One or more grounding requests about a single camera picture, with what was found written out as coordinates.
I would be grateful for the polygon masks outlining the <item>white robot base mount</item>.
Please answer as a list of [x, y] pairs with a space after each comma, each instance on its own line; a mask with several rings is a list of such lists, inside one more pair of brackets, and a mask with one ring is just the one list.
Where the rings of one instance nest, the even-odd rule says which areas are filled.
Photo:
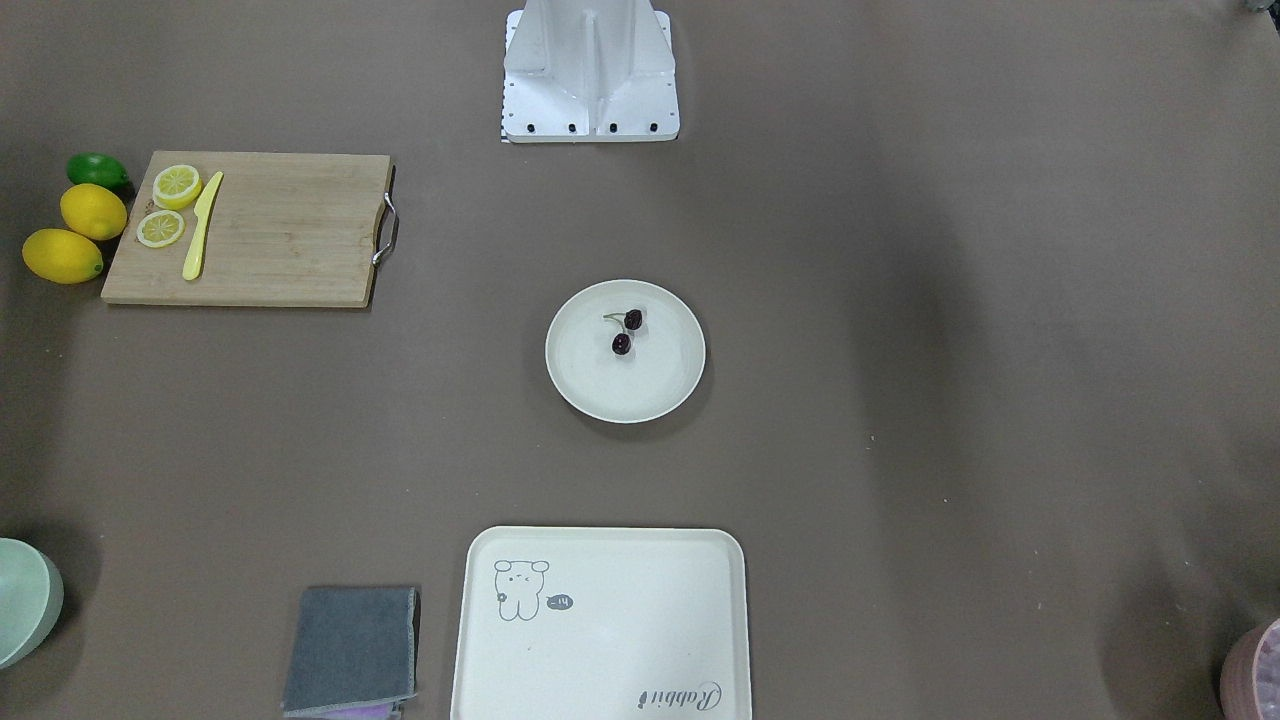
[[527, 1], [506, 18], [500, 137], [639, 143], [678, 137], [671, 18], [649, 1]]

